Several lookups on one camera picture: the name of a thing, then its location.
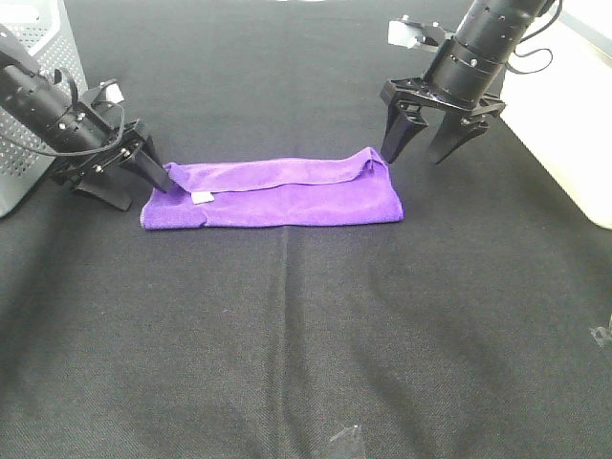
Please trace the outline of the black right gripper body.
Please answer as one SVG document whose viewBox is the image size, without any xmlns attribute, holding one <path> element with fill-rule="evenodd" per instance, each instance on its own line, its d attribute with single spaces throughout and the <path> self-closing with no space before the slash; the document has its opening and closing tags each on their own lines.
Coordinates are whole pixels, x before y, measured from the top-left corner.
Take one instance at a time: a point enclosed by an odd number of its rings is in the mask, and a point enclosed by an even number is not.
<svg viewBox="0 0 612 459">
<path fill-rule="evenodd" d="M 388 125 L 396 121 L 427 125 L 421 113 L 423 108 L 456 117 L 462 125 L 476 124 L 484 121 L 486 116 L 496 118 L 506 108 L 506 103 L 498 96 L 485 94 L 477 101 L 465 102 L 433 88 L 419 77 L 389 79 L 382 87 L 380 96 L 388 107 Z"/>
</svg>

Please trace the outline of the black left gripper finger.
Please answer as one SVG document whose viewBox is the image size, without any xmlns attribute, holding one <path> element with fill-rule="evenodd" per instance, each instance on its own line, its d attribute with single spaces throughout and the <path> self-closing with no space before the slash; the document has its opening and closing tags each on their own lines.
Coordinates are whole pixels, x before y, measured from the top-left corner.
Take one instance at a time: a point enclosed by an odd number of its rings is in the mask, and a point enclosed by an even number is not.
<svg viewBox="0 0 612 459">
<path fill-rule="evenodd" d="M 163 193 L 173 187 L 173 181 L 157 155 L 151 136 L 125 145 L 120 153 L 121 168 L 141 177 Z"/>
<path fill-rule="evenodd" d="M 118 210 L 128 210 L 132 204 L 130 196 L 105 172 L 82 178 L 76 185 L 76 192 L 94 197 Z"/>
</svg>

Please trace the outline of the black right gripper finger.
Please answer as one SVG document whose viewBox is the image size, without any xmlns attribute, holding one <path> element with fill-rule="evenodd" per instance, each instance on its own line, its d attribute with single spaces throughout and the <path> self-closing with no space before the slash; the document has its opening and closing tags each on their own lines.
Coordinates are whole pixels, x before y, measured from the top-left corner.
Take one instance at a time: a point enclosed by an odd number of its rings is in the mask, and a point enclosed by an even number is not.
<svg viewBox="0 0 612 459">
<path fill-rule="evenodd" d="M 381 148 L 381 156 L 387 163 L 394 163 L 406 145 L 427 128 L 427 121 L 421 110 L 421 105 L 412 105 L 402 100 L 388 106 Z"/>
<path fill-rule="evenodd" d="M 483 135 L 488 129 L 489 124 L 481 116 L 466 118 L 447 113 L 427 148 L 427 154 L 434 164 L 439 164 L 456 149 Z"/>
</svg>

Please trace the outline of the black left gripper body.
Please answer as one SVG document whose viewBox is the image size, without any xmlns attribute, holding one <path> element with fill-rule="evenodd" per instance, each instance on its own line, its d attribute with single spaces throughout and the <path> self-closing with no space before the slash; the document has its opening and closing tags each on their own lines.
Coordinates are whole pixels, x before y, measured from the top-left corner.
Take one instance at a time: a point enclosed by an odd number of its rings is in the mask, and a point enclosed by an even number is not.
<svg viewBox="0 0 612 459">
<path fill-rule="evenodd" d="M 50 177 L 59 185 L 76 187 L 87 175 L 120 167 L 120 150 L 146 138 L 142 120 L 127 118 L 122 103 L 100 101 L 99 92 L 98 86 L 75 98 L 55 124 Z"/>
</svg>

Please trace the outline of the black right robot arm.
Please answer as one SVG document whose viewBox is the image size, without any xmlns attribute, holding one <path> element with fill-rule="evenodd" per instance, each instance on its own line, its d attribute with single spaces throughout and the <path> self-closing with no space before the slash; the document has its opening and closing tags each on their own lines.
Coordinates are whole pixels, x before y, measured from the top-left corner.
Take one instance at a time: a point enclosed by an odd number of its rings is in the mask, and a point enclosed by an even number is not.
<svg viewBox="0 0 612 459">
<path fill-rule="evenodd" d="M 131 110 L 166 161 L 332 158 L 382 139 L 394 159 L 416 109 L 475 110 L 536 15 L 535 1 L 419 1 L 458 21 L 409 23 L 434 56 L 397 81 L 384 35 L 393 1 L 123 2 L 109 37 Z"/>
</svg>

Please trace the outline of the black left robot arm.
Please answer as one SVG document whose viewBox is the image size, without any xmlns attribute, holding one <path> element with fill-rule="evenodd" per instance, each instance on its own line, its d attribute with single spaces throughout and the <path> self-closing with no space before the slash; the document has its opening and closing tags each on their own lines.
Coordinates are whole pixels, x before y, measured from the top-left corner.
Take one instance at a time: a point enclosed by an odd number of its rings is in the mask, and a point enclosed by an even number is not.
<svg viewBox="0 0 612 459">
<path fill-rule="evenodd" d="M 132 200 L 106 170 L 129 162 L 146 143 L 147 131 L 141 120 L 128 121 L 121 103 L 105 95 L 115 83 L 110 79 L 81 94 L 67 69 L 57 68 L 48 78 L 15 34 L 1 28 L 1 107 L 44 145 L 2 137 L 52 157 L 47 176 L 58 185 L 126 211 Z"/>
</svg>

